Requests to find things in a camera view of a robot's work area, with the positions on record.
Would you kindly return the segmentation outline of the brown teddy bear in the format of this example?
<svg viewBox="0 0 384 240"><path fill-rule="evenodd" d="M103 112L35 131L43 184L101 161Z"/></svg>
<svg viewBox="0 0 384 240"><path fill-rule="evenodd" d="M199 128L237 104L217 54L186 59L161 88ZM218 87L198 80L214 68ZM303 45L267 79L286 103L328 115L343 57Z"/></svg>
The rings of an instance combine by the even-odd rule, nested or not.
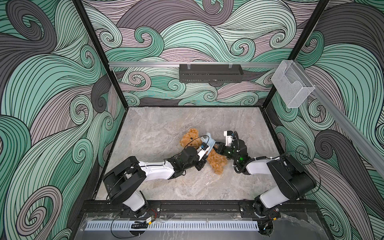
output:
<svg viewBox="0 0 384 240"><path fill-rule="evenodd" d="M197 129L189 129L180 141L182 147L198 147L202 143L203 141L199 137L199 131ZM214 149L212 149L208 155L207 162L210 164L215 174L222 175L228 160L225 156L219 155Z"/></svg>

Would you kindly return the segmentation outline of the light blue bear hoodie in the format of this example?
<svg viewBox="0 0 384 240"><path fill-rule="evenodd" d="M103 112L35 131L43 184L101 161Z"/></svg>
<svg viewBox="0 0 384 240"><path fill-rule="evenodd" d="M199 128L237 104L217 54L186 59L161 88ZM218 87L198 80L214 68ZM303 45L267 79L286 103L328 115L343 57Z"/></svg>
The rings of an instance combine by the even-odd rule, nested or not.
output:
<svg viewBox="0 0 384 240"><path fill-rule="evenodd" d="M205 156L208 156L210 154L210 152L213 150L213 148L216 144L216 141L212 138L210 133L207 133L203 136L200 136L200 140L202 141L202 143L206 143L207 145L210 146L210 150L205 155Z"/></svg>

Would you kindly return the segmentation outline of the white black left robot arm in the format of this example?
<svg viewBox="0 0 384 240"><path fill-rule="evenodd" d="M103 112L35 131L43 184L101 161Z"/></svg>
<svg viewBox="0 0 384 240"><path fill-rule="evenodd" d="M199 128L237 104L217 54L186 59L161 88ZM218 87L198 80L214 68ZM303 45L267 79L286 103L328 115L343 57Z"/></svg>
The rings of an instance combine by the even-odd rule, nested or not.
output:
<svg viewBox="0 0 384 240"><path fill-rule="evenodd" d="M185 147L180 154L158 163L138 161L135 156L128 157L103 178L107 200L113 205L123 204L134 213L141 214L148 208L144 194L138 190L142 183L172 180L184 175L191 168L200 171L206 164L211 149L206 144L199 148Z"/></svg>

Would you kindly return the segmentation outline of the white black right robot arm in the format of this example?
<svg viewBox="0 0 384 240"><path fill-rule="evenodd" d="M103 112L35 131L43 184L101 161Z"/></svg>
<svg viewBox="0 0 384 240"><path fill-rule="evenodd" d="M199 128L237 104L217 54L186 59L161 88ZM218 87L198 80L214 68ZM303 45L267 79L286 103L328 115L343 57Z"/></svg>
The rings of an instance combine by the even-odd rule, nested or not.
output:
<svg viewBox="0 0 384 240"><path fill-rule="evenodd" d="M297 200L317 186L314 177L291 154L251 158L242 140L216 144L216 153L232 160L236 173L271 175L274 178L276 186L255 198L254 208L258 215L265 215L287 201Z"/></svg>

